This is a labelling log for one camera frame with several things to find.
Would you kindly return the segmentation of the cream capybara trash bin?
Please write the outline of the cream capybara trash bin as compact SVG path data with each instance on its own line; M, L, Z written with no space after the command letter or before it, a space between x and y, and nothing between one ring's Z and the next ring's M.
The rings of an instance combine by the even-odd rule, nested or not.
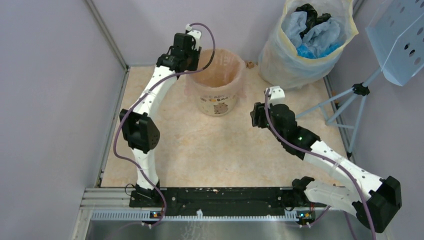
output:
M245 97L246 71L245 62L237 54L218 48L207 69L186 76L185 94L201 113L224 116Z

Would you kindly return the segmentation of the pink plastic trash bag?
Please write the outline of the pink plastic trash bag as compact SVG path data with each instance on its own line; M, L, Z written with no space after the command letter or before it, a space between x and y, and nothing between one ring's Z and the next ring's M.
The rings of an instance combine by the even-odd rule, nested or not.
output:
M245 98L246 71L246 63L240 56L218 48L208 68L185 77L184 93L187 96L235 95Z

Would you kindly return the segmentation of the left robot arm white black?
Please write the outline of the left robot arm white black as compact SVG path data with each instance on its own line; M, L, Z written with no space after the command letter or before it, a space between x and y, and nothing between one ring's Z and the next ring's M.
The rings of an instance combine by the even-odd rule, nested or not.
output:
M149 207L160 202L159 178L155 167L154 149L161 134L154 122L157 110L171 86L182 74L197 73L201 53L202 33L191 30L176 33L168 52L162 54L154 66L153 74L139 99L119 113L124 140L134 155L138 168L135 194Z

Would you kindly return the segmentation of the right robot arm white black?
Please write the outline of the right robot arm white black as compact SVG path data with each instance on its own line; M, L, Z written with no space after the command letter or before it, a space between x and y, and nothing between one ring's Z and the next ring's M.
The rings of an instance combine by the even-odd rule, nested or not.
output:
M253 127L268 129L287 153L319 167L342 184L327 185L306 176L295 179L293 200L297 205L330 205L355 216L376 233L386 230L402 207L401 183L395 177L370 173L338 154L318 135L299 126L285 104L256 102L250 117Z

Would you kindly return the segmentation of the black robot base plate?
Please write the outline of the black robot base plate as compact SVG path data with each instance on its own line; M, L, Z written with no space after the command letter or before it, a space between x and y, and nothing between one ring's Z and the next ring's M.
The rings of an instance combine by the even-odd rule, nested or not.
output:
M205 217L283 216L311 206L304 190L313 180L296 178L291 187L168 187L160 192L137 186L129 207L157 208L167 217L194 216L199 210Z

